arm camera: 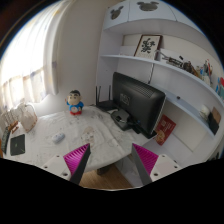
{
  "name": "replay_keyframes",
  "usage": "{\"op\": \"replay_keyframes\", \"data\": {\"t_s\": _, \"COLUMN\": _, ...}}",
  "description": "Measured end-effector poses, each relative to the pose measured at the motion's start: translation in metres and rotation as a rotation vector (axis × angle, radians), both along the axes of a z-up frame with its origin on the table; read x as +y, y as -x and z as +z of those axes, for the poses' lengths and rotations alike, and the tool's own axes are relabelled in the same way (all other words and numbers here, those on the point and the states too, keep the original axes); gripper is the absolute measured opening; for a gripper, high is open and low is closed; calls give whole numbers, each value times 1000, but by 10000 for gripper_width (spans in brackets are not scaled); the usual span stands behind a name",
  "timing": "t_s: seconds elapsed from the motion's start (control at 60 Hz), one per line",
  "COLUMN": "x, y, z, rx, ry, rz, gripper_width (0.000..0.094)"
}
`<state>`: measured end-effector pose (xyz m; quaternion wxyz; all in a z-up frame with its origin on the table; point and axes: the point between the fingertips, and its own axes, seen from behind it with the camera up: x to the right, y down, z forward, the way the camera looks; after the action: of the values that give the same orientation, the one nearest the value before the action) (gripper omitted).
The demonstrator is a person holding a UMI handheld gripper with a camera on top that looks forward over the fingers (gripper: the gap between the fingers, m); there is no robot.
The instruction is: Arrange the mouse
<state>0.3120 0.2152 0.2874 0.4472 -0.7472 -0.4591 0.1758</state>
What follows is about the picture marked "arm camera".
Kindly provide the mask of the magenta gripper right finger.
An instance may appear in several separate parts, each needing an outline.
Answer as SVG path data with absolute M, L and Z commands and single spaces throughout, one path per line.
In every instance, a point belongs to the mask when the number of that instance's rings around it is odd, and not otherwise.
M 132 144 L 132 156 L 143 185 L 148 185 L 181 169 L 166 154 L 157 155 L 137 144 Z

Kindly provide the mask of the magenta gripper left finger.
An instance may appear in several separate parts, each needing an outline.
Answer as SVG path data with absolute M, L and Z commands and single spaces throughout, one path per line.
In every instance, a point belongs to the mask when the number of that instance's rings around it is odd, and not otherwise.
M 85 144 L 64 156 L 55 155 L 42 166 L 42 169 L 79 184 L 90 154 L 90 144 Z

